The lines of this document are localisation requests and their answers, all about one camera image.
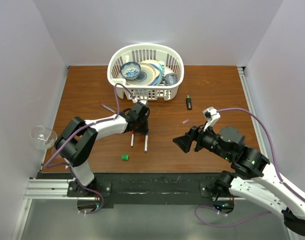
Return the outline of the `white blue marker pen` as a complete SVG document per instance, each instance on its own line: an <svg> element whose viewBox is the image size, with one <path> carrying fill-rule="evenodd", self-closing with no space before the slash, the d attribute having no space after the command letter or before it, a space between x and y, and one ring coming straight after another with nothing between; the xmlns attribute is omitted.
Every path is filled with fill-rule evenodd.
<svg viewBox="0 0 305 240"><path fill-rule="evenodd" d="M148 152L148 139L144 141L144 152Z"/></svg>

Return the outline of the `black green highlighter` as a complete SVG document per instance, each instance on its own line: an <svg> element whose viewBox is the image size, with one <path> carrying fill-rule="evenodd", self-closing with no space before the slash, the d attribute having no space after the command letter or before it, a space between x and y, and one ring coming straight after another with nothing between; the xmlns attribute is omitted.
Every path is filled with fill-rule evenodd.
<svg viewBox="0 0 305 240"><path fill-rule="evenodd" d="M187 110L192 110L192 99L189 95L187 95L185 102Z"/></svg>

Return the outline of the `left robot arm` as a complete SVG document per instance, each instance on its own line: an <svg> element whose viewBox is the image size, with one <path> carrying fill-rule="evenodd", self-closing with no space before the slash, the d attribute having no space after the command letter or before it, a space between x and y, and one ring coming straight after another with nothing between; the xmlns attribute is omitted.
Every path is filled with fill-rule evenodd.
<svg viewBox="0 0 305 240"><path fill-rule="evenodd" d="M136 102L132 108L125 109L110 117L96 120L73 118L59 135L54 147L70 166L72 174L79 181L78 190L84 196L96 191L95 175L88 158L95 142L99 139L128 132L146 134L149 131L150 109L146 100Z"/></svg>

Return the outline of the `white red marker pen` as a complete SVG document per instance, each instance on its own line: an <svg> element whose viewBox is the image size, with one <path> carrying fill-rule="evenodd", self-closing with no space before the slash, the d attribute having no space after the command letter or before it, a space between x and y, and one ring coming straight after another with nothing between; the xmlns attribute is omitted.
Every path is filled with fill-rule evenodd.
<svg viewBox="0 0 305 240"><path fill-rule="evenodd" d="M135 138L135 134L131 135L131 141L130 141L130 147L133 148L134 147L134 138Z"/></svg>

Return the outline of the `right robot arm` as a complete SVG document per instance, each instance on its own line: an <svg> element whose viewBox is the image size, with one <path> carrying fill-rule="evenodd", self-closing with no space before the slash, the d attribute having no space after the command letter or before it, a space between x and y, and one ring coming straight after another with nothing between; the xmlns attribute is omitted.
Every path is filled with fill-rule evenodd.
<svg viewBox="0 0 305 240"><path fill-rule="evenodd" d="M184 153L195 142L195 152L206 149L231 164L234 171L223 171L214 184L218 195L245 198L280 217L288 229L305 237L305 192L282 176L275 163L247 146L245 136L235 127L215 133L211 126L193 126L172 141Z"/></svg>

